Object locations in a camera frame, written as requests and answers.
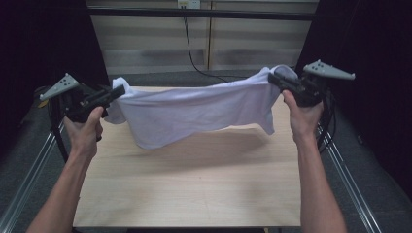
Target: right hand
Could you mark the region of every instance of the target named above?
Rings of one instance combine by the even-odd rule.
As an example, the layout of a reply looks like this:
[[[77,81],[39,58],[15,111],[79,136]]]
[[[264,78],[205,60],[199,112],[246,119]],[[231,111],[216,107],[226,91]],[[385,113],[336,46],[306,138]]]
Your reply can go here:
[[[296,143],[300,143],[308,139],[315,139],[315,130],[324,110],[324,103],[321,102],[314,107],[300,108],[296,105],[294,96],[290,91],[284,90],[282,94],[285,97],[285,103],[291,111],[293,140]]]
[[[100,117],[104,109],[97,107],[91,111],[86,123],[72,122],[67,116],[64,118],[64,126],[72,145],[70,156],[81,156],[92,159],[97,153],[96,139],[103,133]]]

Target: left hand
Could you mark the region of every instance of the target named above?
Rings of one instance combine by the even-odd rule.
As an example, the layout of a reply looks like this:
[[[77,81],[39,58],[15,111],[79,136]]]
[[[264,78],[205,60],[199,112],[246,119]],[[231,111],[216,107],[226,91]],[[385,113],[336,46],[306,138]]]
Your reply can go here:
[[[71,153],[84,158],[92,159],[97,153],[96,139],[101,137],[103,127],[100,117],[104,109],[97,107],[91,111],[86,123],[75,123],[69,118],[64,118],[64,126],[72,145]]]

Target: metal bar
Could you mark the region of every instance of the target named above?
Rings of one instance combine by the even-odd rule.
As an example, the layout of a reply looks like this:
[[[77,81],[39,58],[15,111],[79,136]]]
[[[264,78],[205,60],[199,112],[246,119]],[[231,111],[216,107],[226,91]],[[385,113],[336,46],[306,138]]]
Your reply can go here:
[[[330,134],[327,132],[326,138],[324,139],[324,144],[327,144],[327,141],[330,140],[330,143],[327,147],[327,151],[330,155],[330,158],[335,165],[342,182],[344,183],[351,199],[360,215],[360,218],[366,227],[367,232],[369,233],[382,233],[381,228],[379,227],[378,221],[376,220],[375,215],[367,204],[365,198],[361,194],[354,178],[352,177],[351,172],[349,171],[346,163],[337,149],[336,144],[334,144]]]
[[[59,130],[63,130],[63,121],[60,122]],[[24,178],[23,183],[18,188],[18,191],[13,198],[12,202],[7,207],[6,211],[0,219],[0,232],[1,233],[10,233],[16,225],[17,219],[23,210],[25,203],[27,202],[28,197],[37,182],[43,168],[46,165],[46,162],[49,159],[49,155],[52,152],[52,148],[55,145],[55,137],[52,132],[49,134],[49,137],[46,139],[43,144],[42,149],[36,157],[33,165],[31,166],[29,172]]]
[[[280,12],[249,12],[208,9],[169,9],[169,8],[126,8],[89,6],[81,8],[27,8],[28,11],[42,11],[47,13],[88,14],[95,16],[130,16],[130,17],[218,17],[218,18],[249,18],[249,19],[278,19],[312,21],[322,18],[341,18],[341,14],[320,15],[312,13],[280,13]]]
[[[317,17],[306,13],[244,12],[196,9],[151,9],[151,8],[113,8],[88,7],[88,13],[98,16],[143,16],[143,17],[219,17],[219,18],[253,18],[311,21]]]

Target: black backdrop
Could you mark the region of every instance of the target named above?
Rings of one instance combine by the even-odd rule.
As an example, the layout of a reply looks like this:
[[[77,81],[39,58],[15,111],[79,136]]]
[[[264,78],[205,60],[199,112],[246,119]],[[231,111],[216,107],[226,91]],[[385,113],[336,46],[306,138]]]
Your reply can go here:
[[[36,88],[64,73],[84,83],[109,84],[84,0],[1,1],[1,154],[15,139]]]
[[[343,17],[312,24],[297,67],[320,58],[357,74],[353,82],[329,81],[332,92],[382,167],[412,199],[412,2],[337,2],[321,0],[319,13]]]

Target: white t-shirt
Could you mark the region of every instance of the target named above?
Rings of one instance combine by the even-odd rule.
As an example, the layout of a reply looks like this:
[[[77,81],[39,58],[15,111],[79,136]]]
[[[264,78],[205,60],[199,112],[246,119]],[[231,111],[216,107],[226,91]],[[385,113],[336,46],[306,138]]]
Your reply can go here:
[[[287,66],[272,69],[292,78],[297,74]],[[156,149],[195,132],[212,131],[230,125],[257,123],[273,134],[271,108],[280,94],[267,80],[271,72],[263,68],[246,80],[205,87],[173,88],[159,92],[131,88],[124,78],[125,94],[112,102],[105,120],[113,124],[128,122],[136,144]]]

